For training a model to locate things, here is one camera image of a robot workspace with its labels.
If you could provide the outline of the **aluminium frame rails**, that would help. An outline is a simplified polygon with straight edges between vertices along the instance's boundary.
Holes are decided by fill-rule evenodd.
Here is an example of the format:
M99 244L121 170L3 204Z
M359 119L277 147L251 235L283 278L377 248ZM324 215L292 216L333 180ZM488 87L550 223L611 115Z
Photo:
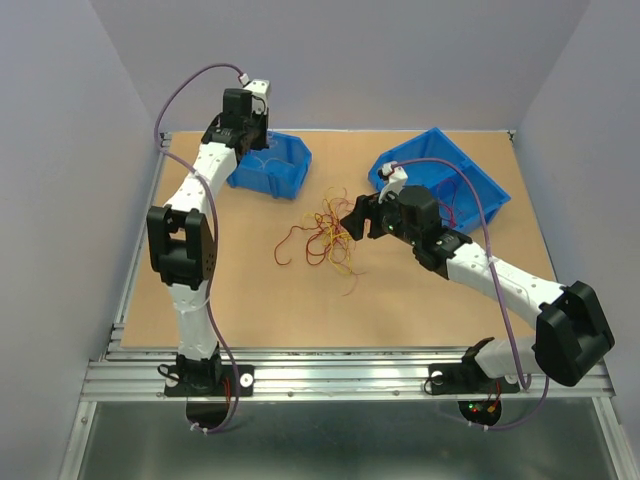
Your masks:
M185 410L224 401L165 396L158 365L178 333L170 297L139 251L106 353L91 363L64 479L632 479L613 387L598 365L575 387L535 376L501 395L500 427L462 418L423 388L435 367L503 337L489 298L423 269L393 238L352 249L355 275L304 258L291 233L324 198L370 189L377 157L407 131L304 131L313 161L299 197L224 188L213 307L253 393L229 429Z

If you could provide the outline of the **large divided blue bin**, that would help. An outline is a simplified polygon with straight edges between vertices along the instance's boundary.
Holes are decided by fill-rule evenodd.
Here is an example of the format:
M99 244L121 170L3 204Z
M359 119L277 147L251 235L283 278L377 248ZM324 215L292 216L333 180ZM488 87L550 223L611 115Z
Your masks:
M387 162L403 163L421 159L418 164L407 165L408 185L427 188L438 200L443 223L469 234L481 227L476 203L483 207L486 222L491 222L510 195L489 177L440 129L432 128L383 152L368 172L368 180L377 191L384 182L378 174Z

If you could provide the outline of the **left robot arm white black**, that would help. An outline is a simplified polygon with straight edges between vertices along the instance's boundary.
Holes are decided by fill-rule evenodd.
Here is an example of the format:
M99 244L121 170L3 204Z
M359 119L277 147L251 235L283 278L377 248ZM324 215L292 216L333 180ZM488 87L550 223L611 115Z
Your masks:
M210 289L218 253L215 197L252 150L268 147L270 82L243 80L223 93L222 111L201 137L195 160L163 206L146 217L152 270L170 293L179 329L178 359L194 363L188 382L199 393L215 392L223 371L211 359L219 355Z

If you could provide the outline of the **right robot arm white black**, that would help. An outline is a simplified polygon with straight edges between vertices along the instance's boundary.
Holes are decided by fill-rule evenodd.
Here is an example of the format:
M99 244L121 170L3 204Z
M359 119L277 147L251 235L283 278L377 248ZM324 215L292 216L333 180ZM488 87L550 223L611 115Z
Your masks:
M488 257L469 236L444 225L424 187L361 195L340 224L356 241L391 235L405 242L426 270L496 300L534 329L534 336L515 342L489 337L468 348L459 363L443 370L442 384L453 393L482 390L518 373L544 374L573 387L615 344L592 287L540 279Z

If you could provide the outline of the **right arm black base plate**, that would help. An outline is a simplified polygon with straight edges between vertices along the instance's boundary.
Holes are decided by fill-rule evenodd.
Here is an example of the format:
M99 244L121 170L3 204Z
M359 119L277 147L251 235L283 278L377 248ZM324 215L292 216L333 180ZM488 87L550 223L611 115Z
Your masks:
M518 393L520 387L505 377L489 378L479 367L464 363L440 363L429 366L423 391L428 395L480 395Z

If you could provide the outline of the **small blue bin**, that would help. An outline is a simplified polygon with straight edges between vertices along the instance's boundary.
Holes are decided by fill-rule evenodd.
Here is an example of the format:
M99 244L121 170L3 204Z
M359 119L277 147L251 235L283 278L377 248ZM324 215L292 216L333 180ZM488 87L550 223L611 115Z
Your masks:
M311 166L311 151L297 136L268 130L267 140L267 149L251 150L244 156L227 184L276 199L295 200Z

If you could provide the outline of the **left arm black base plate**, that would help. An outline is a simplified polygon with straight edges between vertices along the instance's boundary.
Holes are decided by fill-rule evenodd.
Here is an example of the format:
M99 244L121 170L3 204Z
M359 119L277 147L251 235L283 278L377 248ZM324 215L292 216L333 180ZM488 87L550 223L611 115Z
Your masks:
M165 381L163 395L169 398L222 398L236 395L236 377L231 365L221 366L221 375L217 383L207 376L194 380L180 376L176 365L160 364L157 370ZM254 390L255 367L239 364L238 374L239 396L251 397Z

